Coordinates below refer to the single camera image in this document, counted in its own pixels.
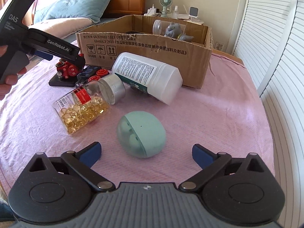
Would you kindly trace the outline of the person's left hand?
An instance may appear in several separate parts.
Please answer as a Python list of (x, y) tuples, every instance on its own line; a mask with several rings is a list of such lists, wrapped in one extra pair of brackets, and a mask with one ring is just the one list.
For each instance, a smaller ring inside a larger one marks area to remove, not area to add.
[(9, 75), (6, 77), (4, 84), (0, 85), (0, 100), (3, 100), (5, 96), (11, 91), (11, 88), (17, 84), (18, 75), (23, 75), (27, 72), (26, 68), (24, 67), (21, 69), (17, 74)]

